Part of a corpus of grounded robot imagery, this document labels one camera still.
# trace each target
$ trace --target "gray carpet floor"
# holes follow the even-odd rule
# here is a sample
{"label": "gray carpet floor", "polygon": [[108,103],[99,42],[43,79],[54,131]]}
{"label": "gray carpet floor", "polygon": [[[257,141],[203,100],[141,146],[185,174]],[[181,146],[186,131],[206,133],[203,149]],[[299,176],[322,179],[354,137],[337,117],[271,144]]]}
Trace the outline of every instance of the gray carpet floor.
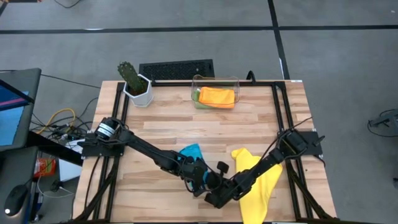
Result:
{"label": "gray carpet floor", "polygon": [[[75,0],[58,0],[66,5]],[[398,24],[394,0],[274,0],[280,26]],[[271,26],[265,0],[82,0],[64,9],[53,0],[8,4],[0,30],[187,26]],[[398,140],[367,130],[369,119],[398,107],[398,30],[281,31],[291,79],[303,80],[322,146],[338,216],[396,223]],[[273,31],[118,34],[1,34],[0,69],[39,67],[43,74],[91,85],[119,80],[122,60],[140,63],[213,59],[217,77],[281,79]],[[81,113],[98,90],[42,77],[34,113]],[[95,103],[83,120],[92,120]],[[384,134],[388,130],[375,129]],[[65,188],[75,190],[73,180]],[[46,198],[41,223],[70,217],[73,197]]]}

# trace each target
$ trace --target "wooden tabletop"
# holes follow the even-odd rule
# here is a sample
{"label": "wooden tabletop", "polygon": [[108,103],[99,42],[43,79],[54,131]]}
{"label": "wooden tabletop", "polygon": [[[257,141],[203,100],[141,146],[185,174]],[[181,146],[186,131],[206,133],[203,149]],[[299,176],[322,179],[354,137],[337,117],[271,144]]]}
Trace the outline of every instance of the wooden tabletop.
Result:
{"label": "wooden tabletop", "polygon": [[[93,127],[104,117],[111,116],[117,81],[103,82],[99,93]],[[311,117],[301,82],[286,81],[287,94],[294,123]],[[148,108],[136,108],[129,103],[126,124],[142,139],[160,149],[179,151],[199,143],[204,160],[213,169],[218,161],[229,165],[227,177],[235,173],[231,151],[246,147],[260,156],[278,131],[271,88],[253,86],[240,88],[240,101],[232,110],[197,110],[193,107],[190,87],[153,87],[154,100]],[[124,94],[119,104],[121,116]],[[284,112],[282,94],[280,105]],[[297,129],[312,129],[306,121]],[[96,158],[84,161],[73,205],[73,215],[83,211],[91,170]],[[335,216],[328,180],[323,164],[313,156],[303,156],[303,168],[309,191],[331,216]],[[100,179],[102,159],[95,170],[89,201]],[[104,217],[107,192],[99,217]],[[198,198],[185,189],[180,178],[161,171],[151,159],[126,148],[120,160],[114,197],[112,222],[241,222],[239,203],[230,201],[222,209],[206,203],[205,194]],[[305,210],[298,190],[302,216]],[[284,171],[272,193],[266,221],[295,220],[287,174]]]}

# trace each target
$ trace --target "potted cactus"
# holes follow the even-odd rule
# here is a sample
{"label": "potted cactus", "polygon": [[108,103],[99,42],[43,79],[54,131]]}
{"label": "potted cactus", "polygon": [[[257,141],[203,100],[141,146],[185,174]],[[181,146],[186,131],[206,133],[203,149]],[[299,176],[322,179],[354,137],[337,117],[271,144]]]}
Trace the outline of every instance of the potted cactus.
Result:
{"label": "potted cactus", "polygon": [[126,81],[124,93],[130,97],[134,106],[147,107],[154,99],[150,80],[143,75],[137,74],[129,62],[122,62],[118,65],[120,76]]}

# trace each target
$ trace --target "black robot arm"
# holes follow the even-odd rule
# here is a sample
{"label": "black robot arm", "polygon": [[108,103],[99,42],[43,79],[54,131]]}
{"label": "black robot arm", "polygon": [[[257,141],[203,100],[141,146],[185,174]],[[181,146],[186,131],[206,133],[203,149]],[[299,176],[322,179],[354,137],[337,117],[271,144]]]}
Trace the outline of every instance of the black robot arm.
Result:
{"label": "black robot arm", "polygon": [[[153,159],[160,169],[188,182],[192,187],[189,191],[195,197],[207,192],[205,201],[216,208],[221,208],[231,199],[239,200],[246,195],[256,179],[272,166],[280,164],[285,159],[301,156],[308,146],[308,142],[294,129],[280,133],[275,142],[275,148],[267,156],[264,154],[254,167],[238,172],[230,179],[223,177],[223,174],[228,171],[228,165],[224,162],[218,163],[217,168],[220,173],[216,173],[208,169],[207,164],[201,159],[187,157],[175,151],[158,149],[137,137],[115,118],[104,118],[95,133],[81,143],[81,146],[83,148],[87,145],[93,146],[93,144],[106,147],[129,146]],[[206,180],[203,180],[206,171],[208,175]]]}

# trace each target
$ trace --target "yellow towel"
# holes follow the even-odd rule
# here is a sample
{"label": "yellow towel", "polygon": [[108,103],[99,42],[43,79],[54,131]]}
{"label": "yellow towel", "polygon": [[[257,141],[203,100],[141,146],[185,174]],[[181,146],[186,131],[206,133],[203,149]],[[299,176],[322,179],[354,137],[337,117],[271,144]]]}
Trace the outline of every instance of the yellow towel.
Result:
{"label": "yellow towel", "polygon": [[[252,168],[260,159],[259,156],[252,156],[246,148],[236,149],[231,155],[236,160],[236,172]],[[282,165],[273,166],[257,178],[251,191],[239,200],[244,224],[257,224],[264,221],[269,198],[281,173]]]}
{"label": "yellow towel", "polygon": [[199,102],[215,108],[234,108],[235,93],[233,90],[202,87]]}

